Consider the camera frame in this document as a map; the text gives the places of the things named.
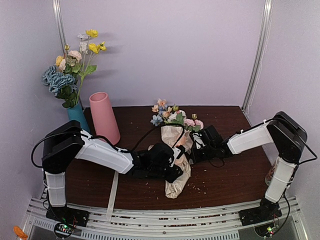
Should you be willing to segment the beige pink wrapping paper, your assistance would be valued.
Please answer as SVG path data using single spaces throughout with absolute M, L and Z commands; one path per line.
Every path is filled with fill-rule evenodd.
M 190 137 L 190 131 L 186 130 L 180 140 L 176 143 L 180 137 L 183 129 L 178 126 L 163 126 L 161 128 L 161 139 L 170 147 L 183 146 L 186 152 L 189 152 L 193 146 L 193 141 Z M 165 181 L 165 196 L 169 199 L 176 199 L 183 191 L 191 176 L 191 166 L 187 160 L 187 156 L 184 153 L 180 158 L 176 158 L 174 166 L 180 167 L 182 175 L 179 176 L 173 183 Z

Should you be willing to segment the white ribbon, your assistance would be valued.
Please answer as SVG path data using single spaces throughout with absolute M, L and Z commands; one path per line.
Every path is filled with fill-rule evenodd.
M 119 181 L 119 173 L 117 171 L 115 171 L 114 172 L 114 176 L 113 176 L 113 181 L 112 181 L 110 194 L 109 194 L 107 210 L 106 210 L 106 214 L 105 214 L 106 221 L 109 222 L 109 223 L 112 220 L 112 214 L 113 214 L 114 206 L 115 206 L 115 202 L 116 202 L 118 181 Z

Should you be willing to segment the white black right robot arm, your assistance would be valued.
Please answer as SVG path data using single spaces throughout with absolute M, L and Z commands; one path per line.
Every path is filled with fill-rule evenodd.
M 275 145 L 277 166 L 260 206 L 253 211 L 259 220 L 266 221 L 276 212 L 279 200 L 294 178 L 308 135 L 288 114 L 279 111 L 273 118 L 226 139 L 213 125 L 191 132 L 190 137 L 194 142 L 194 162 L 214 158 L 223 160 L 256 147 Z

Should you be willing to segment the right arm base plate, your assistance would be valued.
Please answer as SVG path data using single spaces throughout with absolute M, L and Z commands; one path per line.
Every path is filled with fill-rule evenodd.
M 273 220 L 274 217 L 281 217 L 282 211 L 279 206 L 276 208 L 268 208 L 259 206 L 249 209 L 240 210 L 238 212 L 242 226 L 255 225 L 266 221 Z

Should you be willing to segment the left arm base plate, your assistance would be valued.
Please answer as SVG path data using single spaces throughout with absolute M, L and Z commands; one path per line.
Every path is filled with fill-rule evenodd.
M 62 222 L 72 226 L 86 227 L 90 213 L 70 207 L 53 207 L 47 210 L 45 216 L 48 219 Z

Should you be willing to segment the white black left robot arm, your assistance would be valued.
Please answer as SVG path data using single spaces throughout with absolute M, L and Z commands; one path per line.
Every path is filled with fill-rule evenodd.
M 135 151 L 115 146 L 102 135 L 93 136 L 71 120 L 45 136 L 42 170 L 48 192 L 49 210 L 61 222 L 77 217 L 67 206 L 65 174 L 75 159 L 110 168 L 136 178 L 163 178 L 173 183 L 183 175 L 175 164 L 184 153 L 181 147 L 157 143 L 148 150 Z

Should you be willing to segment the flower bunch pink blue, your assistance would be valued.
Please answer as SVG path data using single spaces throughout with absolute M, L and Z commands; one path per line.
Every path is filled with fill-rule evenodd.
M 159 98 L 155 105 L 151 107 L 153 115 L 150 123 L 155 127 L 160 125 L 174 124 L 182 125 L 186 131 L 198 132 L 204 128 L 204 123 L 198 119 L 196 113 L 187 117 L 184 110 L 177 105 L 168 105 L 166 99 Z

